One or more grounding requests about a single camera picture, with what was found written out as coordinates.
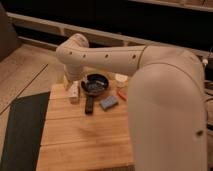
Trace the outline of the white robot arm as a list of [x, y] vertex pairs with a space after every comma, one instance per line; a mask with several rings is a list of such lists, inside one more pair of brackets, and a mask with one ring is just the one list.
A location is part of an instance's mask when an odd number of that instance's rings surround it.
[[56, 49], [69, 80], [85, 66], [128, 75], [128, 120], [136, 171], [208, 171], [204, 69], [173, 46], [91, 48], [81, 34]]

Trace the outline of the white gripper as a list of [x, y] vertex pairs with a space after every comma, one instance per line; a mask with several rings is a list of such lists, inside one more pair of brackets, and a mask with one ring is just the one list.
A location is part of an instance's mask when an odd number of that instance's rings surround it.
[[73, 81], [70, 82], [66, 76], [63, 77], [63, 85], [65, 91], [67, 92], [68, 98], [71, 103], [78, 103], [80, 97], [80, 90], [79, 90], [79, 82]]

